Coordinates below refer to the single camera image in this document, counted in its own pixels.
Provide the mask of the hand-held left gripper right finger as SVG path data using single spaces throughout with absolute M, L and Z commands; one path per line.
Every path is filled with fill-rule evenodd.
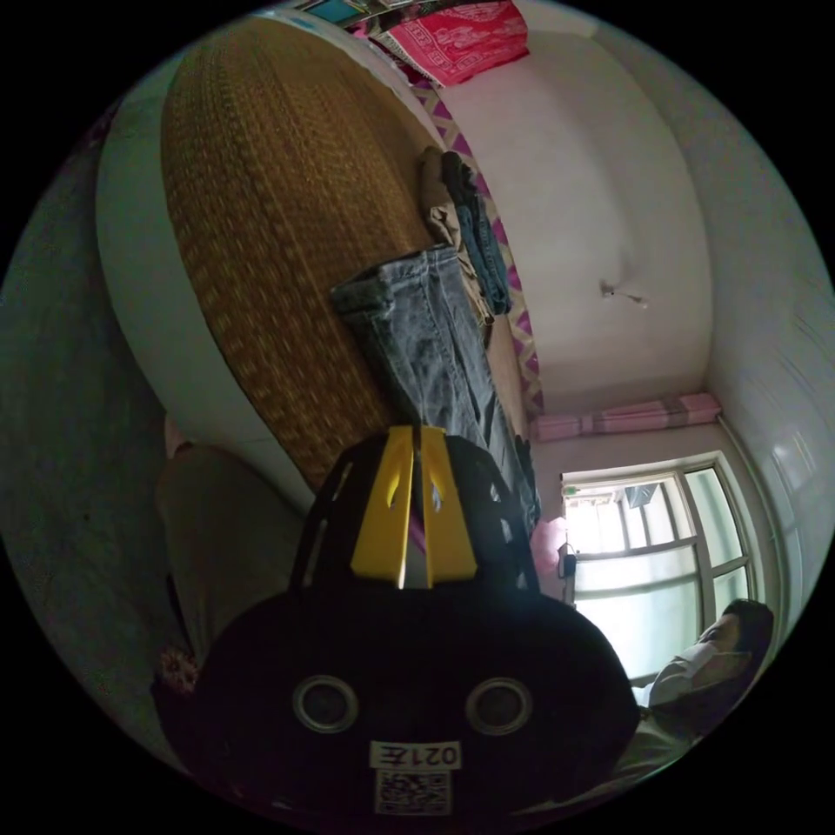
M 444 430 L 421 427 L 419 449 L 428 586 L 470 581 L 476 559 Z

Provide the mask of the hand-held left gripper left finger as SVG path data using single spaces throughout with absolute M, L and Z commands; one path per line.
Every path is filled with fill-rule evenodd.
M 413 430 L 393 426 L 386 437 L 351 558 L 354 576 L 403 587 L 411 519 Z

